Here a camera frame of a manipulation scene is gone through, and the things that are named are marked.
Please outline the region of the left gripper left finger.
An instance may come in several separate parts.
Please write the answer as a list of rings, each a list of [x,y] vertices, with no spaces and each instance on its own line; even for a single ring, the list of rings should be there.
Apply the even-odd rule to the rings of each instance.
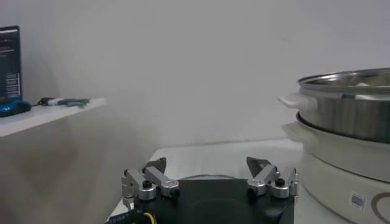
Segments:
[[[152,201],[157,192],[162,197],[177,199],[180,197],[178,180],[165,175],[166,158],[149,161],[141,169],[126,169],[121,177],[122,203],[128,210],[135,208],[135,200]]]

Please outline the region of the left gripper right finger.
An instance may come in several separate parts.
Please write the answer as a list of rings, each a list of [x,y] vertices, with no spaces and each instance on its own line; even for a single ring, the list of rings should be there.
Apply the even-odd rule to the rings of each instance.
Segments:
[[[274,198],[296,197],[299,188],[299,174],[295,167],[282,171],[266,159],[247,157],[246,163],[252,175],[247,180],[248,191],[260,197],[269,192]]]

